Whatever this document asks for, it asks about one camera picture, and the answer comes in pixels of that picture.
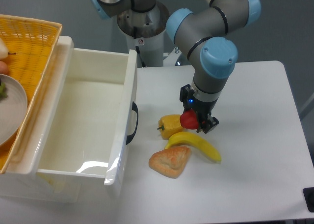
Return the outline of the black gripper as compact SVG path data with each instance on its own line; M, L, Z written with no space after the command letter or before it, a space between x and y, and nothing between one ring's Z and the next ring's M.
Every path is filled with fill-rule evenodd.
M218 124L219 120L211 116L211 111L214 108L217 100L212 102L203 102L193 96L194 90L191 85L187 84L180 89L180 101L183 104L183 112L193 110L197 115L198 129L197 133L204 132L205 134L212 131Z

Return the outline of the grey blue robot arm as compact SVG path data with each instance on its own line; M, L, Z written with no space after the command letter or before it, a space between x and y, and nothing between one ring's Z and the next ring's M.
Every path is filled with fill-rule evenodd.
M194 67L192 83L181 88L180 101L185 112L195 113L196 130L204 133L219 123L211 112L238 58L236 46L225 36L255 22L262 9L260 0L207 1L201 13L181 8L170 14L157 0L91 0L102 19L116 18L142 67L162 64L163 45L157 41L168 34Z

